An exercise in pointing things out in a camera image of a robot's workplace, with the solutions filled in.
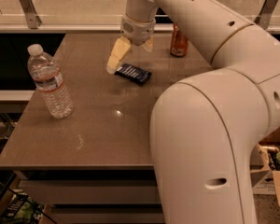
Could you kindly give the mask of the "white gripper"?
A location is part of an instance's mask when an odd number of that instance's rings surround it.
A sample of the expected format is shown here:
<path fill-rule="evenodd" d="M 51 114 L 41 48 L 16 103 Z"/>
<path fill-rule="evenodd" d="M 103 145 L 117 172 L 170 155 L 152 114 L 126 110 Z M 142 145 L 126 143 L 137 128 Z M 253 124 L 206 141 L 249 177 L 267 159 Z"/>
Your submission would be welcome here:
<path fill-rule="evenodd" d="M 125 56 L 132 48 L 143 44 L 143 48 L 151 52 L 153 50 L 153 37 L 156 21 L 135 21 L 124 15 L 121 19 L 120 31 L 123 36 L 117 39 L 107 62 L 106 70 L 114 74 L 122 64 Z"/>

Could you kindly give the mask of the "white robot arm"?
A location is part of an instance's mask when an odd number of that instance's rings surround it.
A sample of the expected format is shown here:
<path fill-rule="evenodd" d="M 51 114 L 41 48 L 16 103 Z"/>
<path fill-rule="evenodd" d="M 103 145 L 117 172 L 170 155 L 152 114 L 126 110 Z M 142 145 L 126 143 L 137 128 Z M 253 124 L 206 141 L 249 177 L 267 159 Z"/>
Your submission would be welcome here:
<path fill-rule="evenodd" d="M 257 224 L 254 146 L 280 127 L 280 42 L 217 0 L 127 0 L 115 72 L 151 38 L 157 10 L 212 65 L 158 98 L 150 148 L 166 224 Z"/>

